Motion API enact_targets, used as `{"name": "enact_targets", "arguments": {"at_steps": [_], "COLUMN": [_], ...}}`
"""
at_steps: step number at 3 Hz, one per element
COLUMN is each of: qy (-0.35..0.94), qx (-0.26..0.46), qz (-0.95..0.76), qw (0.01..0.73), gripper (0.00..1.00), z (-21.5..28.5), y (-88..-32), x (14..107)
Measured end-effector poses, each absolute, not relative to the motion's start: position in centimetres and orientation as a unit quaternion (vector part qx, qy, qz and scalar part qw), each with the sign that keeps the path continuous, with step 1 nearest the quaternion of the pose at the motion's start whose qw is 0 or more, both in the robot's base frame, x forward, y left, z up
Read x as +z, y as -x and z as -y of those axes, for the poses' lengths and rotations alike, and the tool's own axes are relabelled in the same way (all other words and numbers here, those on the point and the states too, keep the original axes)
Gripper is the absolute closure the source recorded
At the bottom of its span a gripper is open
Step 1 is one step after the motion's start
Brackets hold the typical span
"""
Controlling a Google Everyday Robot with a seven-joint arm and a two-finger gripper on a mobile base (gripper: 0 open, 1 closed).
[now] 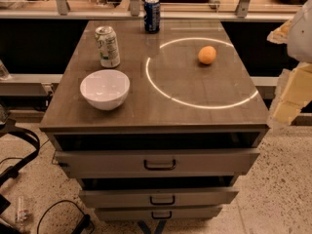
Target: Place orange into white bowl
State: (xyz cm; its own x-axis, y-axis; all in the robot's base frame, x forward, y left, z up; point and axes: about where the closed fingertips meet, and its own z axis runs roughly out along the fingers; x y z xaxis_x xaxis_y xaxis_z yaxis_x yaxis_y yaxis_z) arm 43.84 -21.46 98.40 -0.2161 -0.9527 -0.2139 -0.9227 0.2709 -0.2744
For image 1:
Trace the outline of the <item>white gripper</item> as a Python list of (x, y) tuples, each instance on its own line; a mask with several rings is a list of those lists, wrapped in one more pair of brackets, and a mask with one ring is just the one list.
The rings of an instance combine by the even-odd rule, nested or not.
[(292, 20), (271, 31), (267, 40), (274, 44), (288, 42), (288, 55), (302, 61), (290, 72), (272, 114), (277, 122), (289, 125), (312, 101), (312, 0), (307, 0)]

